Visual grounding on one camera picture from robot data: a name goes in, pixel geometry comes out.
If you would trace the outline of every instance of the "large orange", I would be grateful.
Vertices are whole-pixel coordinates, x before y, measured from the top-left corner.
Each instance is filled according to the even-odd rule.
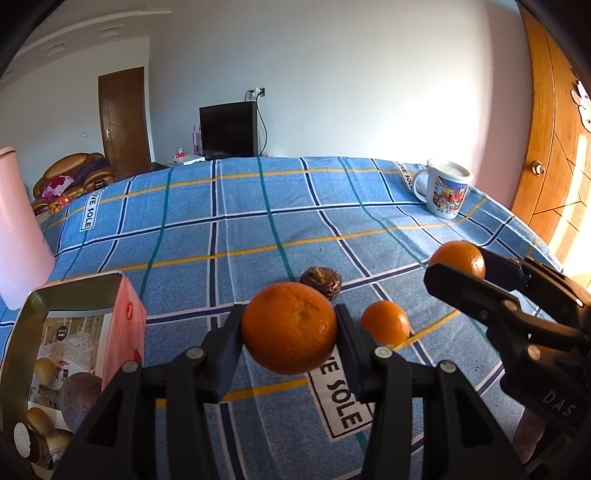
[[[263,367],[295,375],[321,366],[336,342],[335,311],[322,293],[299,282],[261,290],[242,314],[242,339]]]
[[[429,260],[429,267],[437,262],[445,262],[481,280],[486,275],[484,257],[480,250],[464,240],[455,240],[440,246]]]
[[[378,343],[396,346],[408,338],[410,322],[406,312],[393,301],[380,300],[367,307],[361,327],[369,330]]]

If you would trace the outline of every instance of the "printed mug design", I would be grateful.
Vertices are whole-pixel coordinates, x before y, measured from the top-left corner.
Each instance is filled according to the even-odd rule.
[[[433,187],[433,203],[440,212],[455,215],[462,206],[467,191],[468,185],[438,176]]]

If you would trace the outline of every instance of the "brown leather chair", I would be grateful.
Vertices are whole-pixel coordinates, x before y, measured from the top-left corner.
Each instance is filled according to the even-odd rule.
[[[43,190],[49,185],[51,179],[54,179],[59,175],[74,177],[80,168],[97,158],[104,158],[104,156],[101,153],[74,153],[59,159],[49,167],[33,187],[33,196],[35,197],[35,200],[32,202],[31,207],[33,207],[35,215],[39,215],[39,213],[47,210],[52,202],[52,200],[45,200],[45,198],[41,196]],[[90,173],[84,179],[82,185],[67,189],[63,195],[73,193],[81,187],[84,188],[86,193],[89,193],[96,190],[97,187],[109,185],[114,181],[115,174],[109,167],[100,168]]]

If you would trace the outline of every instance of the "wooden door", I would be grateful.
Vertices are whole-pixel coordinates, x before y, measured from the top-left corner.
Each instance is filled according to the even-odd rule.
[[[99,112],[105,156],[117,179],[150,171],[144,68],[100,76]]]
[[[571,90],[577,92],[578,78],[554,38],[529,13],[521,14],[530,47],[533,97],[530,138],[512,211],[550,246],[565,273],[587,287],[591,134],[571,95]]]

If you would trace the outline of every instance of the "pink container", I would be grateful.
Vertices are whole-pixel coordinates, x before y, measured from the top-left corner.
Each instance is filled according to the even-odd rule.
[[[35,220],[12,147],[0,149],[0,296],[17,310],[49,278],[56,259]]]
[[[113,307],[107,356],[102,372],[103,390],[127,360],[144,361],[144,336],[148,313],[129,279],[121,272],[121,283]]]

